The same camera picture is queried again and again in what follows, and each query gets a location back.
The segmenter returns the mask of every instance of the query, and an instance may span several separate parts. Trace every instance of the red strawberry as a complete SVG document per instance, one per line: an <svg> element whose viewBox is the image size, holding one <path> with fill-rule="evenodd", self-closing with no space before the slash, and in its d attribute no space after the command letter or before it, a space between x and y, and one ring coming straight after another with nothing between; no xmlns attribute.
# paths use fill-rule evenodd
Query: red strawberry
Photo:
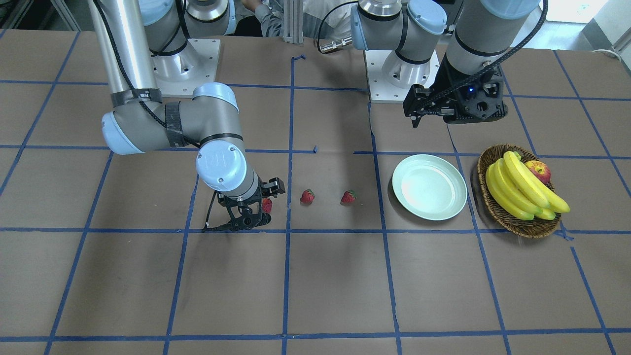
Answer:
<svg viewBox="0 0 631 355"><path fill-rule="evenodd" d="M309 190L309 189L307 189L307 190L303 191L302 197L300 198L300 202L304 203L306 205L310 205L314 201L315 197L316 196L314 195L314 192Z"/></svg>
<svg viewBox="0 0 631 355"><path fill-rule="evenodd" d="M343 205L353 203L356 197L357 196L355 196L355 192L353 190L347 190L344 192L344 196L342 196L340 203Z"/></svg>
<svg viewBox="0 0 631 355"><path fill-rule="evenodd" d="M267 214L271 213L272 212L272 200L270 200L267 197L263 198L262 208L263 208L263 212L265 212Z"/></svg>

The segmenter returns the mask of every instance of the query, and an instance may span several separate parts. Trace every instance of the banana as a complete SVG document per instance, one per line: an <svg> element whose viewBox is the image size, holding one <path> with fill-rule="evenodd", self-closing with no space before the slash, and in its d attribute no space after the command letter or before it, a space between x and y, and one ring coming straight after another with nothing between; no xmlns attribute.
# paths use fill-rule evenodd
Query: banana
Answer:
<svg viewBox="0 0 631 355"><path fill-rule="evenodd" d="M508 172L507 175L509 178L511 178L515 185L528 197L530 202L541 208L550 208L550 202L546 195L541 188L534 183L531 177L537 180L541 185L543 185L543 183L528 170L524 163L519 161L513 152L509 151L504 153L504 165L506 166L506 172Z"/></svg>
<svg viewBox="0 0 631 355"><path fill-rule="evenodd" d="M497 180L495 179L495 163L491 164L491 166L487 169L486 181L488 190L491 192L491 196L497 201L497 203L504 209L506 212L513 215L515 218L521 220L533 220L534 214L529 214L525 212L519 207L515 206L505 195L503 195L500 190L497 188Z"/></svg>
<svg viewBox="0 0 631 355"><path fill-rule="evenodd" d="M553 220L557 217L557 215L554 214L554 211L549 208L542 208L541 210L542 212L540 214L535 214L535 216L547 220Z"/></svg>
<svg viewBox="0 0 631 355"><path fill-rule="evenodd" d="M545 186L545 184L543 184L539 179L537 179L537 177L530 170L528 170L528 168L524 165L524 163L522 162L519 162L519 163L521 163L521 165L523 165L523 167L526 168L526 171L530 172L530 174L527 174L526 176L528 177L528 179L530 179L533 185L539 188L539 190L546 197L546 200L550 202L551 210L560 214L565 214L570 211L570 206L567 204L567 202L565 202L563 198L560 198L556 193L552 192L552 190L550 190L547 186Z"/></svg>
<svg viewBox="0 0 631 355"><path fill-rule="evenodd" d="M528 212L529 214L538 215L543 212L541 207L533 204L524 196L521 191L517 189L517 186L506 176L506 167L504 166L504 158L499 158L494 163L494 176L497 182L499 190L519 209Z"/></svg>

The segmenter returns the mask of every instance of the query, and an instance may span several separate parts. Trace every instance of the brown basket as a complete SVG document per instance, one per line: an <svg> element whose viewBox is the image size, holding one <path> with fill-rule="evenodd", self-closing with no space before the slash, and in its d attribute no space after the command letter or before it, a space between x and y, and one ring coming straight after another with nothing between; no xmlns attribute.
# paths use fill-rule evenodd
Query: brown basket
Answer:
<svg viewBox="0 0 631 355"><path fill-rule="evenodd" d="M495 199L493 199L493 196L491 196L491 193L488 191L485 177L488 167L509 150L516 150L521 153L523 162L527 162L529 160L539 160L537 156L522 147L518 147L517 145L498 144L487 148L484 152L482 152L482 154L480 154L480 158L478 159L478 178L480 179L480 188L482 190L484 204L487 206L487 209L491 213L491 216L493 216L493 219L510 232L526 238L547 237L557 230L561 221L560 214L556 214L557 217L553 220L545 220L537 217L533 220L517 219L510 213L506 212L506 210L504 210L495 201ZM546 186L554 191L554 185L552 185L552 182L546 184Z"/></svg>

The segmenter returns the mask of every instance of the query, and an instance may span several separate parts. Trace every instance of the round plate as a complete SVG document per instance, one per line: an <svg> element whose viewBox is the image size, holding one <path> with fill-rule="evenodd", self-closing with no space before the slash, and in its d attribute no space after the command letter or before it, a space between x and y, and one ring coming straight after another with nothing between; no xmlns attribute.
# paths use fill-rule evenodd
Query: round plate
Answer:
<svg viewBox="0 0 631 355"><path fill-rule="evenodd" d="M392 188L403 207L429 220L457 215L467 201L467 186L460 172L434 155L412 155L397 165Z"/></svg>

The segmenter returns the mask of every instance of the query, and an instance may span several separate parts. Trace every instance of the red apple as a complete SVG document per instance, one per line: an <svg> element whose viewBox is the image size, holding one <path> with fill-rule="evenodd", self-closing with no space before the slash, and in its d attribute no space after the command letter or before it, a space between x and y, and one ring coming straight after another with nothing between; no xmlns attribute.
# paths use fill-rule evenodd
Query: red apple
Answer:
<svg viewBox="0 0 631 355"><path fill-rule="evenodd" d="M544 184L550 182L550 168L538 160L530 160L526 162L526 167Z"/></svg>

